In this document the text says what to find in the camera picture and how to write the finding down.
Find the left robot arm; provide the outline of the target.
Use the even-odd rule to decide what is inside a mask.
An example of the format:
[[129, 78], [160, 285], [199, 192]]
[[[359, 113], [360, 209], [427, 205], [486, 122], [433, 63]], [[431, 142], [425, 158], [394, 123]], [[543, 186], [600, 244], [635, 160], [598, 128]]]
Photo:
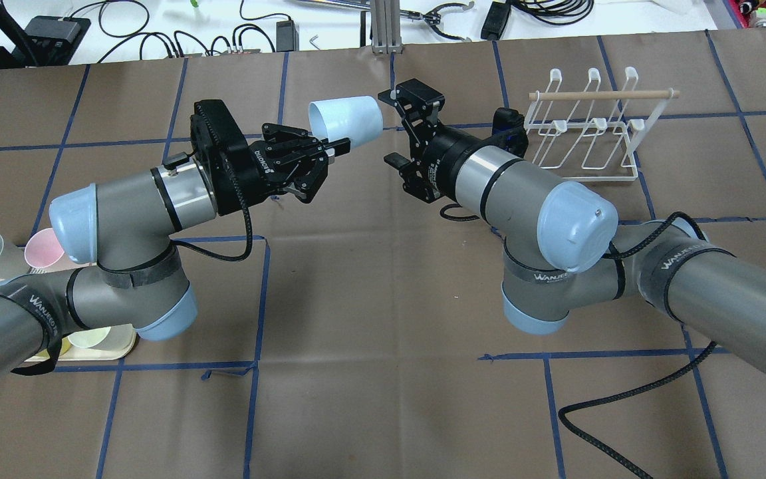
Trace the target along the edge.
[[225, 103], [195, 103], [189, 154], [148, 172], [91, 184], [49, 207], [58, 242], [76, 269], [21, 273], [0, 282], [0, 376], [51, 373], [77, 331], [131, 325], [163, 341], [197, 316], [180, 249], [228, 263], [253, 249], [249, 210], [273, 195], [309, 203], [332, 158], [356, 145], [274, 122], [249, 143]]

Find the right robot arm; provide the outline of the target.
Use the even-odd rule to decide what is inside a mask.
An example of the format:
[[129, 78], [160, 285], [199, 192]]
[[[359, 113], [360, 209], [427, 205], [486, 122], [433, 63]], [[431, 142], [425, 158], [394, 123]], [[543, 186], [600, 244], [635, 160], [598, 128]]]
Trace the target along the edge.
[[766, 374], [766, 270], [708, 242], [693, 219], [622, 226], [614, 204], [524, 158], [533, 110], [501, 107], [479, 139], [444, 124], [445, 97], [410, 79], [378, 95], [408, 135], [389, 154], [408, 194], [455, 201], [503, 236], [508, 321], [533, 335], [558, 331], [577, 307], [641, 296]]

